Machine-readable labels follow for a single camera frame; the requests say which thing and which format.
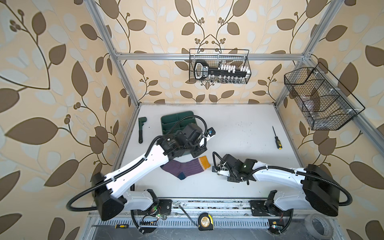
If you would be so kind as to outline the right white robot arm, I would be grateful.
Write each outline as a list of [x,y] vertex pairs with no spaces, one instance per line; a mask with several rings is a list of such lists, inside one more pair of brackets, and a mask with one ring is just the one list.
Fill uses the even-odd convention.
[[292,169],[253,159],[242,162],[229,154],[221,157],[217,152],[213,152],[213,162],[213,172],[226,176],[229,182],[271,182],[290,188],[287,192],[270,191],[267,199],[254,207],[258,214],[279,216],[301,209],[336,217],[339,207],[353,202],[352,195],[316,165]]

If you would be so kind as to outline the purple sock yellow cuff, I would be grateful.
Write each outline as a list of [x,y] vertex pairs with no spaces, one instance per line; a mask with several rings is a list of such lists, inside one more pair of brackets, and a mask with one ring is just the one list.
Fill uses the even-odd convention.
[[181,163],[176,160],[171,160],[161,166],[161,169],[167,173],[172,174],[179,180],[204,172],[211,167],[206,156],[193,159],[191,161]]

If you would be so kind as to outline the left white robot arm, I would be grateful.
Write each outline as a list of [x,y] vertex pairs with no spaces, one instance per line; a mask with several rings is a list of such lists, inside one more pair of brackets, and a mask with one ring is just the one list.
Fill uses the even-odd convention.
[[154,212],[159,200],[153,190],[135,192],[131,187],[154,169],[185,153],[196,158],[207,150],[207,142],[216,134],[203,122],[201,129],[189,123],[182,130],[169,130],[156,136],[147,151],[124,167],[105,176],[98,173],[92,177],[92,187],[77,194],[66,205],[71,212],[98,211],[103,221],[116,217],[123,210]]

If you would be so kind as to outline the green plastic organizer tray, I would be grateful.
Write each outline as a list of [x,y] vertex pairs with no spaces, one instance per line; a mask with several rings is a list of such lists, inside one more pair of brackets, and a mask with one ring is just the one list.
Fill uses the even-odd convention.
[[177,122],[183,119],[184,117],[192,116],[192,115],[194,115],[193,111],[185,111],[185,112],[180,112],[176,114],[162,116],[161,117],[162,134],[163,135],[167,134],[173,126],[175,126],[175,128],[173,129],[172,133],[175,133],[179,130],[180,131],[183,130],[190,123],[196,124],[197,121],[195,118],[188,118],[177,124]]

